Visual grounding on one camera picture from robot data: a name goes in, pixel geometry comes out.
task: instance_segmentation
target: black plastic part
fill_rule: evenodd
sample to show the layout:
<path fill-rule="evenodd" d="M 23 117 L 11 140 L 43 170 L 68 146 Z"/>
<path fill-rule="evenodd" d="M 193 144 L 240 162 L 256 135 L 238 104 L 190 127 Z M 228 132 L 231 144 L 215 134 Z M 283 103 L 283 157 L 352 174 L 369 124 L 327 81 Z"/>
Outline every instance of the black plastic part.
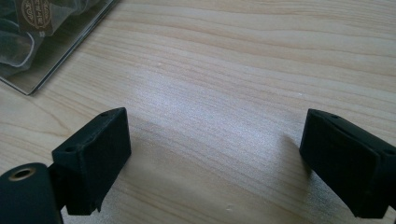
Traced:
<path fill-rule="evenodd" d="M 0 183 L 0 223 L 63 223 L 46 165 L 16 167 Z"/>
<path fill-rule="evenodd" d="M 61 183 L 67 185 L 64 201 L 70 215 L 100 211 L 102 201 L 131 155 L 125 108 L 98 115 L 52 151 Z"/>
<path fill-rule="evenodd" d="M 100 114 L 52 151 L 47 168 L 30 163 L 0 176 L 0 223 L 63 223 L 70 215 L 100 211 L 131 155 L 125 108 Z"/>
<path fill-rule="evenodd" d="M 309 109 L 300 146 L 304 161 L 356 217 L 396 208 L 396 147 L 336 115 Z"/>

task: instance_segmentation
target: wooden table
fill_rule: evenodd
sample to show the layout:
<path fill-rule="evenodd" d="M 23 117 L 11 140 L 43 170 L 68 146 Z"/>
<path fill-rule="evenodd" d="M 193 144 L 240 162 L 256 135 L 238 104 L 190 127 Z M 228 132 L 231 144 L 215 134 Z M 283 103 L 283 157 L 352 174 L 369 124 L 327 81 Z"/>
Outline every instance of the wooden table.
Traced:
<path fill-rule="evenodd" d="M 354 218 L 299 145 L 308 108 L 396 145 L 395 71 L 395 1 L 121 0 L 36 95 L 0 85 L 0 173 L 125 106 L 133 156 L 65 223 L 393 223 Z"/>

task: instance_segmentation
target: hole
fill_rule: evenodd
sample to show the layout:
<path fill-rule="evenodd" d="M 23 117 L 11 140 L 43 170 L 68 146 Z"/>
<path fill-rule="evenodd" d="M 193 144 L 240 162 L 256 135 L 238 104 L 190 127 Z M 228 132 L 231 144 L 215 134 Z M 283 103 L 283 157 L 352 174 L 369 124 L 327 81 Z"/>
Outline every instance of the hole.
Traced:
<path fill-rule="evenodd" d="M 67 147 L 64 149 L 65 152 L 74 152 L 76 149 L 73 147 Z"/>
<path fill-rule="evenodd" d="M 13 173 L 8 179 L 10 181 L 20 181 L 26 179 L 27 177 L 35 173 L 34 167 L 23 168 L 15 173 Z"/>
<path fill-rule="evenodd" d="M 393 151 L 393 150 L 390 150 L 390 149 L 386 149 L 386 150 L 385 150 L 385 153 L 387 153 L 387 154 L 390 155 L 390 156 L 396 155 L 396 152 Z"/>

